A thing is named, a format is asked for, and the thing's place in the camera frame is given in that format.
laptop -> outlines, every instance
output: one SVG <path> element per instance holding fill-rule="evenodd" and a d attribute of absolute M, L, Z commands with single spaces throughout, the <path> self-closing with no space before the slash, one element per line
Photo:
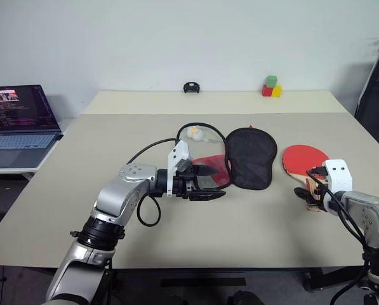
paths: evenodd
<path fill-rule="evenodd" d="M 41 85 L 0 87 L 0 168 L 37 167 L 61 137 Z"/>

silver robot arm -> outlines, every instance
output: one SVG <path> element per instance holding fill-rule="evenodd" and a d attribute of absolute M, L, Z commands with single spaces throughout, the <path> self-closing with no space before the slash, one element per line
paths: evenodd
<path fill-rule="evenodd" d="M 156 167 L 134 163 L 124 166 L 119 176 L 100 191 L 83 230 L 71 233 L 76 239 L 55 273 L 47 300 L 92 302 L 100 284 L 110 276 L 105 266 L 118 240 L 124 238 L 124 226 L 140 198 L 156 183 L 156 177 Z"/>
<path fill-rule="evenodd" d="M 364 232 L 369 285 L 379 303 L 379 198 L 352 190 L 352 177 L 344 160 L 327 160 L 324 167 L 329 190 Z M 323 205 L 327 212 L 337 215 L 339 207 L 329 194 L 324 196 Z"/>
<path fill-rule="evenodd" d="M 103 299 L 111 273 L 106 266 L 124 238 L 124 227 L 146 195 L 175 194 L 189 200 L 212 200 L 225 194 L 219 189 L 197 189 L 197 176 L 217 173 L 214 168 L 192 165 L 184 141 L 168 155 L 168 169 L 140 163 L 127 164 L 99 193 L 89 219 L 75 238 L 46 294 L 52 305 L 89 305 Z"/>

black cable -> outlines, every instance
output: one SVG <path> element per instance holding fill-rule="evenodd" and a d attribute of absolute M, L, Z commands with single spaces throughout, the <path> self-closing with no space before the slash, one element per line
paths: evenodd
<path fill-rule="evenodd" d="M 107 302 L 106 305 L 111 305 L 112 304 L 112 289 L 113 289 L 113 263 L 112 259 L 110 259 L 109 262 L 109 273 L 110 273 L 110 282 L 109 286 L 107 287 Z"/>
<path fill-rule="evenodd" d="M 140 213 L 140 209 L 141 209 L 141 204 L 143 203 L 143 200 L 146 198 L 146 197 L 150 197 L 154 203 L 156 204 L 156 207 L 158 209 L 158 218 L 157 220 L 152 223 L 152 224 L 149 224 L 147 222 L 145 222 L 142 217 L 141 217 L 141 213 Z M 160 221 L 161 219 L 161 208 L 159 207 L 159 204 L 158 204 L 158 201 L 151 195 L 149 194 L 145 194 L 144 196 L 141 197 L 140 201 L 138 202 L 138 205 L 137 205 L 137 218 L 138 218 L 138 221 L 140 221 L 141 224 L 143 224 L 144 226 L 146 227 L 154 227 L 158 224 L 158 222 Z"/>
<path fill-rule="evenodd" d="M 353 235 L 361 244 L 362 241 L 360 239 L 360 236 L 357 235 L 356 232 L 353 231 L 353 229 L 347 224 L 346 218 L 343 216 L 342 211 L 340 209 L 337 210 L 337 215 L 339 216 L 340 221 L 342 224 L 346 227 L 346 229 Z"/>
<path fill-rule="evenodd" d="M 1 282 L 1 289 L 0 289 L 0 305 L 3 303 L 3 288 L 4 288 L 4 283 L 7 281 L 7 277 L 4 276 L 4 266 L 1 266 L 2 268 L 2 277 L 0 279 Z"/>
<path fill-rule="evenodd" d="M 369 269 L 369 261 L 365 260 L 364 265 L 362 266 L 362 269 L 360 270 L 359 274 L 356 276 L 354 280 L 352 280 L 348 285 L 344 286 L 342 289 L 340 289 L 330 300 L 330 305 L 335 305 L 336 300 L 344 294 L 348 289 L 354 287 L 359 281 L 366 275 L 367 271 Z"/>
<path fill-rule="evenodd" d="M 222 186 L 218 186 L 217 188 L 218 189 L 224 189 L 224 188 L 228 187 L 229 185 L 231 185 L 231 183 L 233 181 L 233 175 L 232 175 L 232 170 L 230 169 L 230 166 L 229 166 L 229 152 L 228 152 L 227 140 L 226 140 L 225 136 L 216 127 L 214 127 L 210 124 L 206 124 L 206 123 L 188 123 L 188 124 L 185 124 L 179 129 L 178 133 L 176 134 L 176 142 L 175 143 L 177 144 L 179 142 L 181 133 L 185 128 L 190 127 L 190 126 L 196 126 L 196 125 L 202 126 L 202 127 L 207 127 L 207 128 L 214 130 L 219 135 L 219 137 L 222 138 L 222 140 L 223 140 L 223 144 L 225 146 L 225 167 L 226 167 L 227 174 L 229 175 L 229 182 L 222 185 Z"/>
<path fill-rule="evenodd" d="M 168 138 L 168 139 L 164 139 L 164 140 L 160 140 L 160 141 L 157 141 L 157 142 L 154 142 L 150 145 L 148 145 L 147 147 L 144 147 L 141 151 L 139 151 L 138 153 L 136 153 L 128 162 L 127 164 L 130 164 L 132 163 L 134 160 L 137 159 L 137 157 L 139 155 L 141 155 L 142 153 L 144 153 L 146 150 L 148 150 L 149 148 L 155 146 L 155 145 L 158 145 L 158 144 L 161 144 L 161 143 L 165 143 L 165 142 L 171 142 L 171 141 L 174 141 L 176 142 L 176 138 Z"/>
<path fill-rule="evenodd" d="M 329 188 L 327 186 L 325 186 L 321 181 L 319 181 L 313 174 L 310 170 L 307 170 L 306 171 L 308 176 L 310 178 L 312 178 L 318 185 L 320 188 L 324 189 L 329 195 L 330 197 L 337 203 L 337 205 L 340 207 L 340 210 L 344 213 L 344 215 L 346 216 L 346 218 L 350 221 L 350 223 L 353 225 L 353 228 L 356 230 L 358 236 L 360 237 L 360 243 L 362 244 L 362 246 L 364 248 L 366 248 L 366 239 L 364 237 L 364 235 L 362 234 L 362 232 L 360 231 L 359 229 L 359 226 L 356 224 L 356 222 L 354 221 L 354 219 L 350 216 L 350 214 L 348 213 L 348 211 L 346 211 L 345 207 L 342 205 L 342 203 L 340 202 L 339 199 L 337 199 L 337 197 L 329 190 Z"/>

white bracket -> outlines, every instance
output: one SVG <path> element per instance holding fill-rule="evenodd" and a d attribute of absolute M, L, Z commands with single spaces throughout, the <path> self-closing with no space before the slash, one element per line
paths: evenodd
<path fill-rule="evenodd" d="M 326 160 L 323 166 L 328 172 L 328 188 L 333 194 L 339 191 L 349 192 L 353 190 L 353 178 L 344 160 Z M 326 193 L 323 198 L 324 208 L 333 215 L 337 215 L 336 211 L 329 208 L 330 200 L 330 195 Z"/>
<path fill-rule="evenodd" d="M 168 179 L 166 183 L 166 196 L 172 197 L 173 179 L 176 171 L 184 171 L 191 162 L 188 143 L 179 141 L 168 154 Z"/>

ping pong paddle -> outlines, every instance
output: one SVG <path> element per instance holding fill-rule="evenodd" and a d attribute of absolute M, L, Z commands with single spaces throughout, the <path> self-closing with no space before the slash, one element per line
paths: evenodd
<path fill-rule="evenodd" d="M 213 168 L 216 168 L 219 172 L 214 173 L 213 175 L 210 175 L 210 177 L 213 179 L 214 182 L 209 181 L 207 183 L 206 181 L 209 179 L 208 177 L 201 177 L 198 180 L 202 180 L 202 187 L 218 187 L 222 186 L 224 184 L 227 184 L 230 182 L 229 174 L 227 173 L 226 165 L 225 165 L 225 155 L 224 154 L 218 154 L 216 156 L 210 156 L 205 158 L 199 158 L 195 159 L 193 161 L 193 164 L 202 164 L 202 165 L 208 165 Z"/>
<path fill-rule="evenodd" d="M 283 154 L 283 167 L 285 172 L 300 181 L 306 189 L 311 193 L 315 200 L 319 199 L 319 195 L 315 194 L 317 184 L 308 174 L 307 170 L 314 167 L 322 166 L 322 163 L 329 157 L 319 149 L 308 145 L 293 145 L 285 149 Z M 321 182 L 325 182 L 325 177 L 316 176 Z"/>

